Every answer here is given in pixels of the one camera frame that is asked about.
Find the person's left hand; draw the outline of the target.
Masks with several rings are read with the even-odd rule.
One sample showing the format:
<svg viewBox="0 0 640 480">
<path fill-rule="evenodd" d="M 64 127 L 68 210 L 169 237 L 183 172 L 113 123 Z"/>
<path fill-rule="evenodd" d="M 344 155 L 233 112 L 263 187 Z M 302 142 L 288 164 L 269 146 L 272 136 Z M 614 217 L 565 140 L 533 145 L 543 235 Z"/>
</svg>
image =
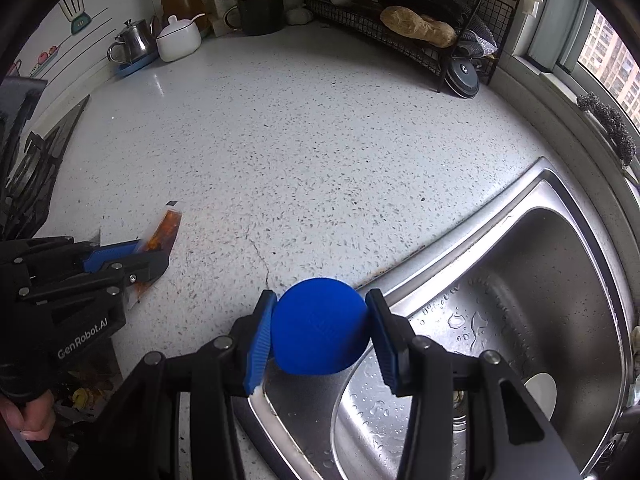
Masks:
<svg viewBox="0 0 640 480">
<path fill-rule="evenodd" d="M 1 397 L 1 415 L 6 424 L 17 430 L 27 441 L 48 440 L 55 424 L 54 396 L 47 390 L 39 398 L 18 408 L 5 396 Z"/>
</svg>

